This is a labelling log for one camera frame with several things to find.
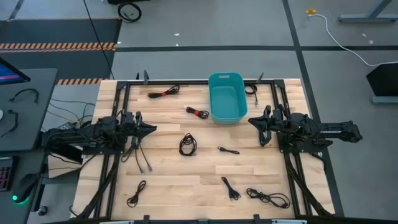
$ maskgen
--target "computer mouse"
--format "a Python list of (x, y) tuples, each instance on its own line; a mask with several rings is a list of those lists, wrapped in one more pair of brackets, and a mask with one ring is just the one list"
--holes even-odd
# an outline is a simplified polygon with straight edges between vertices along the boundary
[(35, 187), (37, 181), (39, 180), (39, 175), (37, 174), (27, 174), (25, 175), (14, 188), (14, 192), (12, 194), (12, 200), (15, 203), (21, 203), (25, 201), (33, 188)]

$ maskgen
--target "computer monitor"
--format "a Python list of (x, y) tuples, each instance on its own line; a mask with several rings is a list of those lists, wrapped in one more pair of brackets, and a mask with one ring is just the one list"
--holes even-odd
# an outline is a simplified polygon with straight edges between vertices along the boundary
[(30, 78), (0, 57), (0, 85), (29, 82)]

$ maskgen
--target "white cable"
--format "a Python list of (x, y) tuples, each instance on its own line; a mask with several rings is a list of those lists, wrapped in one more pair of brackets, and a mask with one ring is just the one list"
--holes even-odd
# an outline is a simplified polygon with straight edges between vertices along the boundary
[(329, 28), (328, 28), (328, 19), (327, 19), (325, 16), (320, 15), (320, 14), (314, 14), (314, 15), (308, 15), (308, 16), (309, 16), (309, 17), (319, 16), (319, 17), (324, 18), (325, 21), (326, 21), (326, 31), (328, 32), (329, 36), (336, 42), (336, 44), (339, 45), (339, 47), (341, 47), (342, 49), (347, 50), (347, 51), (349, 51), (349, 52), (355, 54), (355, 55), (356, 55), (357, 57), (359, 57), (359, 59), (361, 59), (367, 66), (374, 67), (374, 66), (379, 66), (379, 65), (387, 65), (387, 64), (392, 64), (392, 63), (398, 63), (398, 61), (396, 61), (396, 62), (383, 62), (383, 63), (378, 63), (378, 64), (375, 64), (375, 65), (371, 65), (371, 64), (367, 63), (367, 62), (365, 61), (365, 59), (363, 59), (363, 58), (362, 58), (361, 56), (359, 56), (357, 53), (353, 52), (353, 51), (350, 50), (350, 49), (347, 49), (347, 48), (341, 46), (341, 44), (339, 44), (339, 42), (337, 42), (337, 40), (334, 38), (334, 36), (333, 36), (333, 35), (330, 33), (330, 31), (329, 31)]

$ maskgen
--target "wooden tabletop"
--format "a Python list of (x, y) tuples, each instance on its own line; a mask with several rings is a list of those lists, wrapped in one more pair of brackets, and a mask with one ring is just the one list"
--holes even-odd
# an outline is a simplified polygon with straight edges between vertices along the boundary
[[(308, 113), (301, 81), (286, 79), (285, 84), (291, 112)], [(281, 192), (290, 198), (285, 162), (276, 136), (261, 147), (258, 130), (248, 123), (248, 118), (261, 116), (266, 105), (274, 107), (270, 85), (257, 87), (259, 106), (254, 106), (254, 95), (246, 95), (247, 115), (239, 124), (220, 126), (211, 117), (200, 119), (185, 112), (187, 106), (209, 111), (207, 85), (181, 85), (179, 94), (156, 99), (148, 98), (147, 94), (163, 92), (169, 86), (132, 86), (128, 110), (134, 114), (141, 111), (144, 122), (157, 126), (157, 131), (142, 141), (153, 172), (148, 171), (141, 151), (137, 152), (137, 158), (145, 170), (143, 174), (139, 172), (134, 153), (127, 162), (119, 164), (112, 219), (142, 220), (144, 215), (150, 215), (151, 220), (252, 219), (254, 214), (260, 214), (261, 218), (293, 218), (292, 206), (281, 209), (246, 195), (250, 187), (265, 194)], [(111, 115), (115, 90), (116, 81), (101, 82), (93, 121)], [(186, 133), (197, 140), (196, 156), (184, 157), (178, 153), (179, 142)], [(218, 146), (237, 150), (240, 155), (219, 152)], [(322, 162), (306, 153), (301, 158), (308, 188), (333, 213)], [(102, 162), (103, 156), (96, 156), (81, 171), (73, 204), (76, 213), (80, 213), (95, 194)], [(229, 199), (222, 176), (241, 194), (239, 200)], [(139, 196), (137, 207), (129, 208), (126, 200), (135, 194), (142, 180), (147, 181), (147, 186)], [(301, 192), (296, 189), (300, 210), (305, 213)], [(106, 192), (102, 215), (107, 201)]]

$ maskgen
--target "green light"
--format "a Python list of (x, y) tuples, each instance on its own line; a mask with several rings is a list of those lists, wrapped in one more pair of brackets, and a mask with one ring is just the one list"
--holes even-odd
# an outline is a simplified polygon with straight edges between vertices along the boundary
[(25, 205), (28, 201), (29, 201), (29, 197), (27, 197), (23, 202), (19, 202), (19, 203), (16, 203), (16, 204), (17, 205)]

